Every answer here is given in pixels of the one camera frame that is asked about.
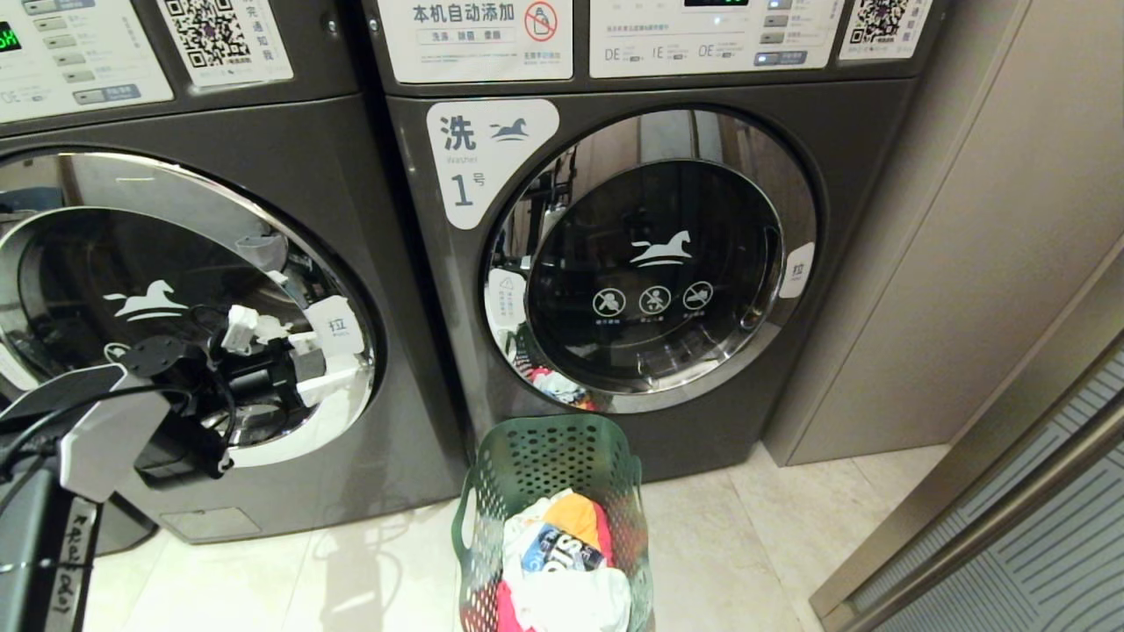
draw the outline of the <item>washing machine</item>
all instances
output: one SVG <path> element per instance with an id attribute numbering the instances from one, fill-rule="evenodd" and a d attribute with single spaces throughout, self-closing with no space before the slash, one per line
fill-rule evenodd
<path id="1" fill-rule="evenodd" d="M 338 9 L 0 1 L 0 390 L 154 335 L 214 340 L 235 305 L 260 342 L 302 350 L 297 405 L 255 396 L 203 422 L 229 441 L 224 478 L 124 484 L 189 542 L 365 518 L 463 480 L 395 139 L 370 123 Z"/>
<path id="2" fill-rule="evenodd" d="M 591 410 L 649 478 L 744 460 L 946 2 L 364 6 L 477 433 Z"/>

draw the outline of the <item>qr code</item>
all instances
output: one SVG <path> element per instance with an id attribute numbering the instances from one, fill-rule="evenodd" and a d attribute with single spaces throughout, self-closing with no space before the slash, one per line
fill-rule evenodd
<path id="1" fill-rule="evenodd" d="M 253 60 L 232 0 L 163 0 L 192 67 Z"/>
<path id="2" fill-rule="evenodd" d="M 894 43 L 901 27 L 907 26 L 908 4 L 909 0 L 859 0 L 851 44 Z"/>

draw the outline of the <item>white tile floor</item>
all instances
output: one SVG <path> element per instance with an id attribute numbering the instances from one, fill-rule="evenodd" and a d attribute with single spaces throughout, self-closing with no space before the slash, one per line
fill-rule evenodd
<path id="1" fill-rule="evenodd" d="M 656 630 L 818 632 L 808 597 L 945 452 L 779 469 L 758 445 L 644 486 Z M 452 632 L 455 508 L 208 547 L 161 533 L 98 561 L 87 630 Z"/>

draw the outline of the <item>gray washer body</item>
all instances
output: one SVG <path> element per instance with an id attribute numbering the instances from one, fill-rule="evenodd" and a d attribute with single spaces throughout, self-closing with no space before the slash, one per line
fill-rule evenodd
<path id="1" fill-rule="evenodd" d="M 226 90 L 194 89 L 155 4 L 135 8 L 175 100 L 0 125 L 0 161 L 65 148 L 136 154 L 261 204 L 365 299 L 356 312 L 375 333 L 379 365 L 359 421 L 315 452 L 158 493 L 135 477 L 121 494 L 191 542 L 302 531 L 459 495 L 463 428 L 388 183 L 382 152 L 393 139 L 377 136 L 346 43 L 325 28 L 338 20 L 336 3 L 274 2 L 296 78 Z"/>
<path id="2" fill-rule="evenodd" d="M 373 0 L 369 17 L 379 18 Z M 844 17 L 853 2 L 847 2 Z M 497 223 L 534 174 L 589 133 L 647 111 L 695 107 L 761 124 L 799 157 L 816 196 L 818 237 L 812 279 L 772 344 L 723 386 L 670 408 L 610 414 L 626 432 L 647 479 L 744 461 L 760 436 L 815 326 L 824 296 L 846 255 L 863 208 L 914 93 L 948 2 L 934 3 L 910 60 L 840 62 L 824 70 L 597 80 L 589 69 L 589 3 L 575 2 L 575 74 L 569 81 L 415 85 L 398 83 L 386 40 L 372 35 L 380 75 L 410 174 L 415 206 L 442 300 L 472 424 L 482 435 L 511 417 L 568 414 L 573 408 L 528 386 L 501 358 L 486 322 L 482 287 Z M 462 231 L 445 216 L 426 112 L 456 99 L 542 98 L 561 116 L 558 134 L 505 184 L 479 226 Z"/>

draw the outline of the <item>digital display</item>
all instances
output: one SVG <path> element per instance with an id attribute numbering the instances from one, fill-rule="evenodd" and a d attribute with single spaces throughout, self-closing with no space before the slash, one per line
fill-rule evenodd
<path id="1" fill-rule="evenodd" d="M 683 0 L 683 7 L 749 7 L 750 0 Z"/>
<path id="2" fill-rule="evenodd" d="M 19 45 L 19 38 L 16 37 L 16 31 L 11 29 L 11 25 L 0 21 L 0 53 L 19 51 L 20 48 L 22 46 Z"/>

